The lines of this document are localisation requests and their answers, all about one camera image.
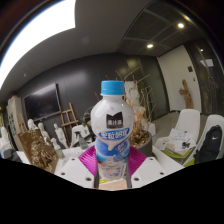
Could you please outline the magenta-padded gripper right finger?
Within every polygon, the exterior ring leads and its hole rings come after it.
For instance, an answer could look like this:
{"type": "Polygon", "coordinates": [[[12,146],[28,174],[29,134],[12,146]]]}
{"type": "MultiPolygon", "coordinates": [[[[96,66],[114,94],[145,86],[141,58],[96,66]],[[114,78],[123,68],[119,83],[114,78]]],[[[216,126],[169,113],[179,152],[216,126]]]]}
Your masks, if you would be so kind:
{"type": "Polygon", "coordinates": [[[166,175],[155,157],[146,157],[138,149],[130,147],[127,160],[126,181],[128,188],[140,188],[166,175]]]}

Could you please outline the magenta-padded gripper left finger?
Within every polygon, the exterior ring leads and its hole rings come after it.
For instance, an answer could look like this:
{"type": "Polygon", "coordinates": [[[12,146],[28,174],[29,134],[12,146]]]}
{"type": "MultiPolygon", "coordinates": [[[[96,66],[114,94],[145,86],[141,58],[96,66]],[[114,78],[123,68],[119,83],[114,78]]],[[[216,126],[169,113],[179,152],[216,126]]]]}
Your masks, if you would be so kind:
{"type": "Polygon", "coordinates": [[[55,175],[84,188],[99,186],[99,173],[95,148],[64,149],[65,157],[56,165],[55,175]]]}

